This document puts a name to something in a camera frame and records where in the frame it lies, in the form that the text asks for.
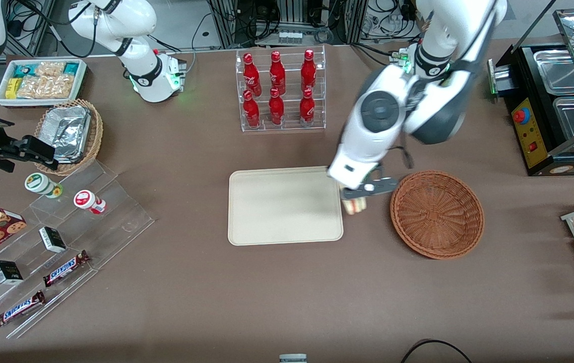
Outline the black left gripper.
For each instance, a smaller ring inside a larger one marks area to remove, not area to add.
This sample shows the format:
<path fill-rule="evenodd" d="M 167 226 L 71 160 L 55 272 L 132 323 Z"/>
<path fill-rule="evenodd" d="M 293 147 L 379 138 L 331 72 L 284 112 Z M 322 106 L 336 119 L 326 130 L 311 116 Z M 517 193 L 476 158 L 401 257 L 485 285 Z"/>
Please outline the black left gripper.
<path fill-rule="evenodd" d="M 342 200 L 354 200 L 358 198 L 365 198 L 369 192 L 365 190 L 364 185 L 359 185 L 357 189 L 341 188 Z"/>

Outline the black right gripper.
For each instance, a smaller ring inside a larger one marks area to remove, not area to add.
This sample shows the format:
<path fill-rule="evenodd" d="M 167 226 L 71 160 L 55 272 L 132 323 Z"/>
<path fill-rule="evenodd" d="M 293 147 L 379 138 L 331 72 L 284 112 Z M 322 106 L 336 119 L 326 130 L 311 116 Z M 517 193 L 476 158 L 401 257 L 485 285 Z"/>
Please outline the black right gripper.
<path fill-rule="evenodd" d="M 33 135 L 10 140 L 0 147 L 0 170 L 14 172 L 16 162 L 30 161 L 28 154 L 39 159 L 35 161 L 38 170 L 58 170 L 59 162 L 54 158 L 55 148 Z"/>

